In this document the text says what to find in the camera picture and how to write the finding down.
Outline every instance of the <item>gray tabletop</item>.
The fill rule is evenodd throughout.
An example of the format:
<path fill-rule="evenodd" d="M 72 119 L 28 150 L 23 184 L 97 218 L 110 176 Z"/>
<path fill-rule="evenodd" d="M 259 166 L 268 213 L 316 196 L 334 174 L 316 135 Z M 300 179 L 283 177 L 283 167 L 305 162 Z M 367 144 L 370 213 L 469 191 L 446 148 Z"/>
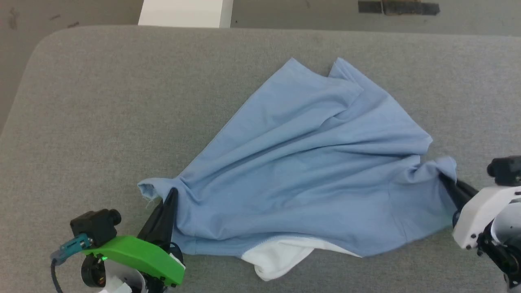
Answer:
<path fill-rule="evenodd" d="M 493 157 L 521 154 L 521 39 L 372 32 L 87 27 L 36 48 L 0 137 L 2 291 L 52 292 L 48 258 L 69 221 L 116 208 L 120 234 L 151 213 L 136 183 L 174 177 L 242 103 L 295 57 L 326 74 L 343 57 L 382 86 L 451 155 L 458 175 L 492 184 Z M 65 292 L 92 292 L 82 256 L 57 269 Z M 450 231 L 358 259 L 315 251 L 261 281 L 229 257 L 188 256 L 179 292 L 500 292 L 487 258 Z"/>

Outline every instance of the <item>green plastic part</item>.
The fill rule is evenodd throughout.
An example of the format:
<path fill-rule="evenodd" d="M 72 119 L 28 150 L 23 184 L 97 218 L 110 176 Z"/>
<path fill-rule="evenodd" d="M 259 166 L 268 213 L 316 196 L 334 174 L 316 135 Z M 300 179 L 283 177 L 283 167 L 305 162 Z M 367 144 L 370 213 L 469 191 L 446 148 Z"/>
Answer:
<path fill-rule="evenodd" d="M 83 253 L 101 254 L 110 260 L 135 268 L 158 279 L 165 286 L 183 282 L 184 267 L 159 246 L 134 236 L 117 236 L 99 248 L 85 249 Z"/>

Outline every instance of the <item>blue connector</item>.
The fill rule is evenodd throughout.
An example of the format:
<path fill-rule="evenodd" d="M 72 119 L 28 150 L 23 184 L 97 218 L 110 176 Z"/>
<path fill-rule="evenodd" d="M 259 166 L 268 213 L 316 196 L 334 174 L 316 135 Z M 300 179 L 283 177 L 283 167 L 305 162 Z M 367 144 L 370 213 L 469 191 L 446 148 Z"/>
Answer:
<path fill-rule="evenodd" d="M 60 246 L 59 250 L 51 253 L 51 260 L 56 260 L 56 265 L 61 265 L 69 257 L 88 248 L 91 245 L 87 234 L 83 233 Z"/>

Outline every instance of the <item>floor stain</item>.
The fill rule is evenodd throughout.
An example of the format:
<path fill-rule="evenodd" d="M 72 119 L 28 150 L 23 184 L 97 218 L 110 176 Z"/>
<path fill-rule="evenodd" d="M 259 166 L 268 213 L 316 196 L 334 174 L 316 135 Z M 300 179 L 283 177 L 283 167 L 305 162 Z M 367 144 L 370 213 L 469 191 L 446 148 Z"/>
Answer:
<path fill-rule="evenodd" d="M 16 31 L 18 29 L 18 17 L 20 17 L 20 12 L 12 7 L 11 10 L 9 10 L 9 14 L 9 28 Z"/>
<path fill-rule="evenodd" d="M 55 20 L 56 18 L 61 17 L 61 14 L 56 14 L 55 16 L 51 16 L 49 20 Z"/>
<path fill-rule="evenodd" d="M 71 25 L 68 25 L 67 28 L 73 28 L 75 26 L 78 26 L 80 24 L 79 21 L 76 21 L 75 23 L 71 24 Z"/>

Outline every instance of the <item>light blue cloth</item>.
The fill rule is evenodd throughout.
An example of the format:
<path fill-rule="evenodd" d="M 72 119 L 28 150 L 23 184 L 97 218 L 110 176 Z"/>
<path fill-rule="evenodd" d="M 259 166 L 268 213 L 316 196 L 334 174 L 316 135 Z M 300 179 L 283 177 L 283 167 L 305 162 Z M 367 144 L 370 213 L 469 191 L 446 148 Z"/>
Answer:
<path fill-rule="evenodd" d="M 179 190 L 172 240 L 188 254 L 240 257 L 291 235 L 364 257 L 450 225 L 455 207 L 438 174 L 455 180 L 456 165 L 421 164 L 431 142 L 348 62 L 323 77 L 291 59 L 179 176 L 139 188 L 163 199 Z"/>

